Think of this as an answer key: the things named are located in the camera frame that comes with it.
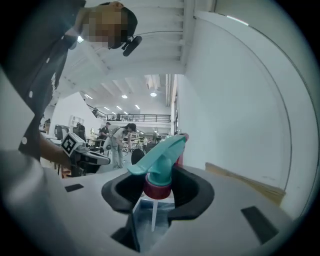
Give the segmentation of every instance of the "white wall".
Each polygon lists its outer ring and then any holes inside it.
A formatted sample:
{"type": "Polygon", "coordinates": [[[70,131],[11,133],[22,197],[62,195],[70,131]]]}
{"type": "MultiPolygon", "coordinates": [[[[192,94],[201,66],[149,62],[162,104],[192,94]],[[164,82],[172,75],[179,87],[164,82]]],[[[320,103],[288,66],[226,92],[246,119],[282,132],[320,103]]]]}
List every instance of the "white wall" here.
{"type": "Polygon", "coordinates": [[[269,37],[289,56],[306,82],[320,120],[320,67],[308,41],[291,17],[273,0],[216,2],[216,13],[245,21],[269,37]]]}
{"type": "Polygon", "coordinates": [[[178,76],[179,128],[190,135],[184,163],[204,168],[211,162],[285,189],[282,208],[296,218],[317,167],[317,124],[307,90],[264,36],[214,13],[206,15],[225,19],[227,26],[195,15],[187,70],[178,76]]]}
{"type": "Polygon", "coordinates": [[[94,128],[94,131],[97,132],[101,127],[100,121],[92,114],[80,93],[76,92],[57,102],[51,119],[49,134],[54,135],[56,125],[69,126],[70,116],[84,119],[83,125],[86,137],[90,136],[91,128],[94,128]]]}
{"type": "Polygon", "coordinates": [[[289,129],[266,77],[245,45],[197,20],[185,78],[178,78],[179,128],[191,133],[186,165],[204,168],[210,162],[280,186],[290,160],[290,142],[284,140],[289,129]]]}

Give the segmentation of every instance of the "balcony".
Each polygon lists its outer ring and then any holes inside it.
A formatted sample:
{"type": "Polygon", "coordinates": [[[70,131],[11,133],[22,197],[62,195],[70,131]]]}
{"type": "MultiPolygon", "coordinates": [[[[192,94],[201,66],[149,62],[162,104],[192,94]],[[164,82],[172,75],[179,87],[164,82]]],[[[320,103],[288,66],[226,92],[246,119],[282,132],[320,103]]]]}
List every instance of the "balcony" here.
{"type": "MultiPolygon", "coordinates": [[[[91,111],[95,108],[88,105],[91,111]]],[[[146,123],[170,123],[171,115],[169,114],[105,114],[97,111],[96,118],[103,121],[116,121],[116,122],[146,122],[146,123]]]]}

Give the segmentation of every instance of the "hand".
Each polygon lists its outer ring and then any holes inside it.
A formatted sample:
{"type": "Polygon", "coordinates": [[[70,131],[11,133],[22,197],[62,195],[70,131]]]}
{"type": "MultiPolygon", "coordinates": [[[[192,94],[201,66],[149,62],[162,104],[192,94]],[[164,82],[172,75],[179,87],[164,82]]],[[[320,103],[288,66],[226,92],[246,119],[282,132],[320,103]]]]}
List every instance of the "hand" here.
{"type": "Polygon", "coordinates": [[[56,163],[62,165],[63,167],[71,170],[71,160],[63,149],[59,150],[56,156],[56,163]]]}

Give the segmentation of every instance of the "cardboard box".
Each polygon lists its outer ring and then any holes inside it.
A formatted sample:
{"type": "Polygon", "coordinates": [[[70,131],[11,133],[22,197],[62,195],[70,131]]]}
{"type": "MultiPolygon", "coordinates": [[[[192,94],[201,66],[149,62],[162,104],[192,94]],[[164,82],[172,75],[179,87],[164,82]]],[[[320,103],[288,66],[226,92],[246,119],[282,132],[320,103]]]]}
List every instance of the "cardboard box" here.
{"type": "Polygon", "coordinates": [[[270,186],[258,181],[255,181],[253,179],[249,179],[246,177],[243,177],[241,175],[235,174],[231,171],[225,170],[220,168],[219,166],[216,166],[212,163],[207,162],[205,164],[205,170],[208,172],[212,172],[218,175],[228,176],[237,180],[240,180],[246,184],[248,184],[250,187],[254,188],[256,191],[264,195],[266,198],[274,202],[277,206],[280,206],[282,199],[284,198],[286,192],[278,187],[270,186]]]}

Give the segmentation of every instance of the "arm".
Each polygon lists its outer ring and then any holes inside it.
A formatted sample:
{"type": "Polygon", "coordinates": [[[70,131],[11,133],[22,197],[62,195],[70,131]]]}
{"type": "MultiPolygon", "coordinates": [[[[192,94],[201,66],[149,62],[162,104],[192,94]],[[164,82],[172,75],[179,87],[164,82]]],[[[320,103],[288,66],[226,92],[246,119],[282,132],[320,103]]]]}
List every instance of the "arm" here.
{"type": "Polygon", "coordinates": [[[71,161],[63,149],[47,141],[42,134],[40,134],[40,152],[42,158],[60,164],[70,170],[71,161]]]}

